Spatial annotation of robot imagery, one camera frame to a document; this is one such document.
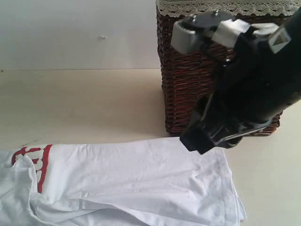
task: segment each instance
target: folded shirt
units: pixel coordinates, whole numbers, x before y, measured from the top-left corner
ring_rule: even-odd
[[[2,226],[238,226],[246,218],[223,149],[188,152],[178,137],[1,151],[0,207]]]

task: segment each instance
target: lace trim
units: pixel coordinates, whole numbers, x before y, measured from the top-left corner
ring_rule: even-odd
[[[291,16],[301,7],[301,0],[257,0],[248,2],[247,0],[156,0],[160,13],[164,16],[179,17],[190,14],[201,14],[208,11],[222,10],[233,15],[238,13],[242,15],[256,14],[264,16],[270,14],[278,16],[283,14]]]

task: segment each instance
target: wicker basket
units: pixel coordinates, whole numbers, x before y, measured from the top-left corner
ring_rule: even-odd
[[[215,63],[201,52],[182,55],[171,46],[173,25],[182,17],[163,16],[157,9],[158,55],[161,62],[162,89],[165,99],[166,129],[171,135],[179,135],[190,120],[190,114],[198,98],[213,90],[212,70]],[[253,23],[281,24],[286,16],[242,16]],[[213,45],[210,50],[216,57],[225,59],[231,54],[221,45]],[[280,126],[280,115],[273,118],[272,124],[253,135],[268,136]]]

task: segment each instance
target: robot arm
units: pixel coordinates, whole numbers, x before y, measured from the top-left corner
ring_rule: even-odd
[[[214,42],[234,49],[235,58],[215,59],[208,52]],[[191,15],[174,24],[171,45],[183,54],[201,50],[218,64],[214,93],[198,100],[180,136],[189,151],[234,147],[301,99],[301,9],[278,29],[224,12]]]

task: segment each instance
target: brown wicker basket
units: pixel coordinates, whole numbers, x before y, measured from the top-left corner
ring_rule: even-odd
[[[171,46],[173,25],[182,17],[163,16],[157,9],[158,55],[161,62],[162,89],[165,99],[166,129],[171,135],[179,135],[189,122],[193,106],[198,98],[213,90],[211,72],[215,63],[201,52],[182,55]],[[281,24],[286,16],[242,16],[253,23]],[[231,54],[221,45],[213,45],[210,50],[216,57],[225,59]],[[280,126],[280,115],[274,117],[272,124],[253,135],[268,136]]]

